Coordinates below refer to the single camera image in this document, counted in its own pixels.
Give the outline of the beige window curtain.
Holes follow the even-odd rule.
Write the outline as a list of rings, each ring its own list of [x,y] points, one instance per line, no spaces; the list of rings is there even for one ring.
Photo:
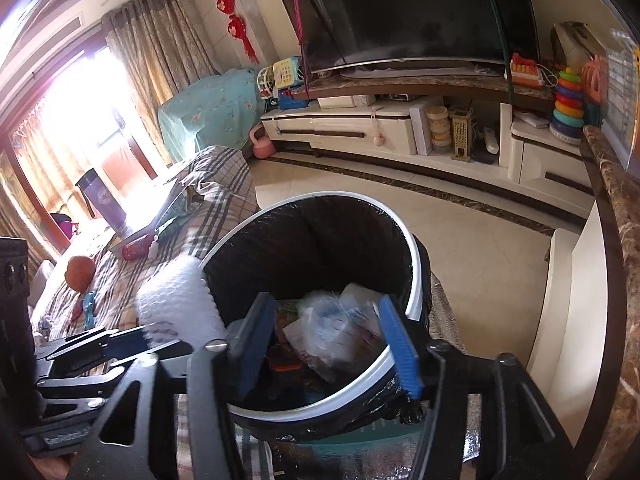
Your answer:
[[[134,106],[160,158],[181,159],[163,137],[160,106],[216,73],[181,0],[130,0],[101,18],[107,47],[134,89]]]

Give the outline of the blue lollipop wrapper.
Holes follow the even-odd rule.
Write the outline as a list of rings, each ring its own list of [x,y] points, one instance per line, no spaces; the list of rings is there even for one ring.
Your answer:
[[[89,290],[82,298],[82,314],[84,315],[84,330],[93,330],[96,327],[96,293]]]

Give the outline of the orange round fruit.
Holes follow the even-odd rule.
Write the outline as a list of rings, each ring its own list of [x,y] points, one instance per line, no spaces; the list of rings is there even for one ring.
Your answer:
[[[83,294],[89,289],[95,273],[96,264],[91,258],[73,256],[68,260],[64,278],[69,288]]]

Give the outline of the white foam fruit net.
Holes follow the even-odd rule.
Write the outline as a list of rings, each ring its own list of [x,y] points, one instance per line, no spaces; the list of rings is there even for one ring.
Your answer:
[[[198,350],[213,339],[226,338],[200,265],[198,258],[178,255],[136,293],[138,322],[151,348],[180,340]]]

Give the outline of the blue white wrapper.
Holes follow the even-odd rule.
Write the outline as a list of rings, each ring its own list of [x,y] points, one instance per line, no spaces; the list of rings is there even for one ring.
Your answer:
[[[382,346],[364,349],[354,356],[340,344],[341,307],[334,292],[311,292],[296,304],[298,317],[284,326],[283,335],[308,367],[330,384],[351,382],[381,354]]]

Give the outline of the orange toy phone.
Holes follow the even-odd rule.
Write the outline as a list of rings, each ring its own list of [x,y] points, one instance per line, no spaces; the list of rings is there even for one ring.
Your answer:
[[[511,80],[518,86],[539,89],[544,86],[540,69],[535,60],[523,58],[518,53],[513,53],[509,64]]]

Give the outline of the stack of children books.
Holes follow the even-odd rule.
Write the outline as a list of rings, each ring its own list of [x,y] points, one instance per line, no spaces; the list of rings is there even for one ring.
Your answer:
[[[178,180],[153,186],[138,196],[137,208],[128,212],[126,221],[113,235],[107,249],[118,256],[129,243],[148,234],[156,234],[176,219],[189,217],[204,203],[195,185]]]

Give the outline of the teal cloth covered furniture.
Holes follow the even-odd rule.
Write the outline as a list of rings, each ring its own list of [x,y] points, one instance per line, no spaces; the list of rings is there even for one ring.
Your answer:
[[[242,148],[264,109],[256,74],[232,68],[177,93],[158,108],[157,120],[171,160],[183,162],[212,145]]]

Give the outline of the red hanging knot decoration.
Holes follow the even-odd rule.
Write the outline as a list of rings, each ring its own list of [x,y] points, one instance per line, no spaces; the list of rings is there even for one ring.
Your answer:
[[[258,64],[258,57],[252,43],[250,42],[244,18],[236,12],[235,0],[216,0],[216,8],[220,13],[224,14],[228,18],[228,34],[232,38],[241,41],[246,57],[251,63]]]

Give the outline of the purple water bottle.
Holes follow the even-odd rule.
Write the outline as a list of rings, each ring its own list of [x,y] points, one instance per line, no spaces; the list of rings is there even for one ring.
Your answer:
[[[120,232],[124,229],[126,212],[96,170],[87,170],[76,185],[82,196],[88,200],[92,211],[98,212],[114,231]]]

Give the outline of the plaid checked table cloth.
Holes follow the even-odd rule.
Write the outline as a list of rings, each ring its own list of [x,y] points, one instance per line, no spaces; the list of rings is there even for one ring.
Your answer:
[[[170,175],[171,184],[192,185],[203,196],[195,211],[181,226],[160,237],[156,252],[134,261],[110,251],[115,232],[105,221],[89,222],[58,259],[32,311],[36,341],[61,339],[85,330],[80,293],[64,278],[70,258],[85,256],[96,264],[90,286],[96,294],[96,327],[129,330],[139,324],[136,296],[146,281],[181,255],[204,259],[221,237],[258,211],[250,166],[235,148],[210,146]]]

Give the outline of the black flat television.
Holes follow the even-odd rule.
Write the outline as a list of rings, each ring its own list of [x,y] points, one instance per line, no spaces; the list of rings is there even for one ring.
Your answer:
[[[538,58],[530,0],[281,0],[314,73],[387,61]]]

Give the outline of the white red plastic bag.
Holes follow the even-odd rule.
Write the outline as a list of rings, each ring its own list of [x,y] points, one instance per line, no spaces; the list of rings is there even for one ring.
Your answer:
[[[378,304],[382,299],[379,292],[356,283],[348,284],[338,302],[341,307],[338,334],[340,344],[353,356],[364,349],[382,346],[384,337],[378,316]]]

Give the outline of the white tv cabinet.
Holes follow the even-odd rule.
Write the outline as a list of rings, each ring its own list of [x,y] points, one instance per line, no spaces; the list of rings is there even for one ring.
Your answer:
[[[277,143],[472,186],[570,219],[593,204],[579,144],[555,131],[553,90],[495,76],[319,78],[262,116]]]

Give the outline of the pink kettlebell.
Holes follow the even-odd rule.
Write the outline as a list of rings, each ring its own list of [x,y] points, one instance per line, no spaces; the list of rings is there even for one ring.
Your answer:
[[[271,141],[264,125],[260,122],[248,133],[252,144],[253,155],[257,159],[266,159],[277,153],[277,148]]]

